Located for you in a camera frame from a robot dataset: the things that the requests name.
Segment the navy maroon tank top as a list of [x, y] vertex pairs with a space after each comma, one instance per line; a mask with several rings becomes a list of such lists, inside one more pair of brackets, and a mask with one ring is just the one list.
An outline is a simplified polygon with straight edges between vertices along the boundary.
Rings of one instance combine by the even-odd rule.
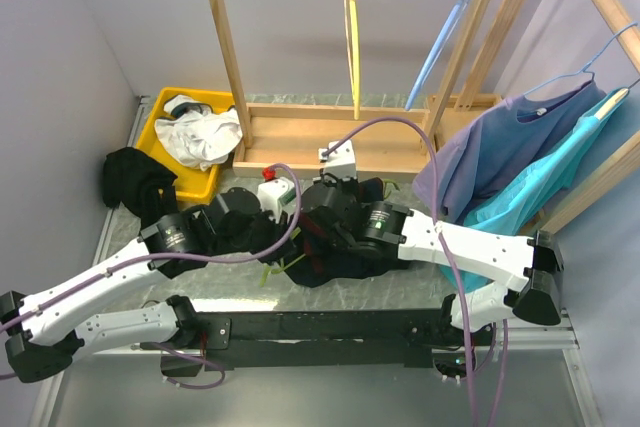
[[362, 212], [356, 220], [339, 220], [312, 213], [312, 185], [302, 193], [298, 232], [292, 235], [293, 249], [284, 255], [290, 262], [305, 253], [306, 256], [285, 273], [296, 284], [315, 288], [333, 279], [366, 279], [389, 271], [409, 268], [407, 260], [397, 258], [397, 251], [384, 243], [367, 239], [369, 215], [381, 196], [380, 178], [360, 182], [365, 191]]

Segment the green hanger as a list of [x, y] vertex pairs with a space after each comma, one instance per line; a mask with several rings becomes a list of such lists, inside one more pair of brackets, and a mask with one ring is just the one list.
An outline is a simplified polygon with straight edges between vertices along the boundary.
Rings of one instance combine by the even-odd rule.
[[[383, 178], [380, 180], [381, 184], [381, 196], [383, 200], [387, 200], [393, 191], [399, 191], [399, 184], [388, 178]], [[259, 286], [264, 287], [269, 276], [274, 276], [285, 272], [287, 269], [291, 268], [293, 265], [300, 262], [306, 256], [305, 253], [301, 253], [300, 255], [293, 258], [290, 262], [285, 262], [283, 259], [280, 259], [275, 267], [265, 267], [262, 273]]]

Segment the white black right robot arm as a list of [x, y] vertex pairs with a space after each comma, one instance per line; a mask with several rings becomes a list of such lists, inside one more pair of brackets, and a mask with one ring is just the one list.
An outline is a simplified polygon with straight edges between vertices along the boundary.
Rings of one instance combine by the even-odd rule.
[[366, 278], [411, 262], [448, 265], [488, 279], [443, 304], [440, 338], [460, 345], [503, 319], [540, 325], [561, 321], [564, 270], [552, 235], [491, 234], [434, 222], [415, 209], [365, 201], [354, 180], [317, 180], [301, 197], [299, 227], [317, 275]]

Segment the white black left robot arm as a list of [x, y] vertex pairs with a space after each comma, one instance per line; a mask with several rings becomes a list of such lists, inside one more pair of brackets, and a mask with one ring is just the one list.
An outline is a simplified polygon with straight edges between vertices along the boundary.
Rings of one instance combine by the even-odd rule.
[[124, 294], [210, 263], [273, 260], [287, 249], [298, 218], [265, 210], [256, 195], [233, 188], [209, 206], [162, 216], [113, 256], [58, 286], [3, 294], [1, 329], [13, 376], [39, 382], [127, 344], [193, 346], [204, 328], [186, 296], [136, 310], [103, 310]]

